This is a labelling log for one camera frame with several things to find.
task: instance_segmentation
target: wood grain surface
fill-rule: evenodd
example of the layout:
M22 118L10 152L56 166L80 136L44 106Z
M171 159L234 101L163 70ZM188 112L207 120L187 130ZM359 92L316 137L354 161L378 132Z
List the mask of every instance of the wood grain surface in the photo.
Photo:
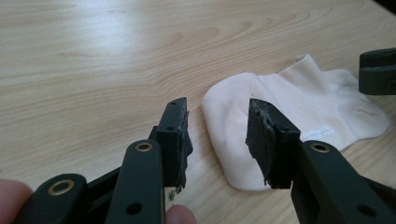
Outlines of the wood grain surface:
M396 17L366 0L1 0L0 178L33 189L64 173L92 181L186 96L194 152L167 206L188 206L199 223L297 223L289 190L227 183L202 98L226 77L277 73L306 53L357 75L361 53L395 44ZM390 127L343 154L396 188L396 98L370 99Z

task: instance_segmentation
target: sock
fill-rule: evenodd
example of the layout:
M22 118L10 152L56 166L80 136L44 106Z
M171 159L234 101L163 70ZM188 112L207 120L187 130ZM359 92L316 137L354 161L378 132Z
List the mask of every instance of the sock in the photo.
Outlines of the sock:
M321 71L310 55L278 74L227 77L207 92L202 108L224 174L237 189L269 188L245 144L250 98L276 106L301 130L302 141L319 140L339 150L389 126L385 113L359 93L352 73Z

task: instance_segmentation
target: mounting hole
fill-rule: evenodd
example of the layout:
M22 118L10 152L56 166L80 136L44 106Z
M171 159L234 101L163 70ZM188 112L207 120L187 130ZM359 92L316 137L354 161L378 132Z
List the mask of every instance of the mounting hole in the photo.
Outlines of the mounting hole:
M58 196L64 194L72 189L74 187L74 184L75 182L71 179L58 181L49 187L48 194L51 196Z
M376 211L366 204L359 204L358 210L367 217L376 217Z
M152 144L150 143L141 143L137 145L134 149L140 152L147 152L152 149Z
M311 144L311 148L314 149L317 152L321 152L321 153L328 153L330 152L330 149L322 144L319 143L313 143Z
M134 216L139 214L142 211L142 204L141 203L131 203L126 207L126 213L128 215Z

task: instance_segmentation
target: label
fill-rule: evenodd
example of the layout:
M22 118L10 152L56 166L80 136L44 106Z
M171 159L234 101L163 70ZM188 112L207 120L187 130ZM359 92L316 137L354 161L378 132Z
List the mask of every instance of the label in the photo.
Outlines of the label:
M320 140L326 136L335 134L335 130L330 126L324 126L306 133L301 134L302 141Z

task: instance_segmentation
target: hand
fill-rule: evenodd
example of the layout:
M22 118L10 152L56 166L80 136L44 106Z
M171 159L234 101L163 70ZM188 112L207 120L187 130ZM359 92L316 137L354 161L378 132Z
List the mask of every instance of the hand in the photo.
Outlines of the hand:
M15 180L0 179L0 223L11 224L17 217L32 190ZM195 216L185 206L174 205L166 212L168 224L196 224Z

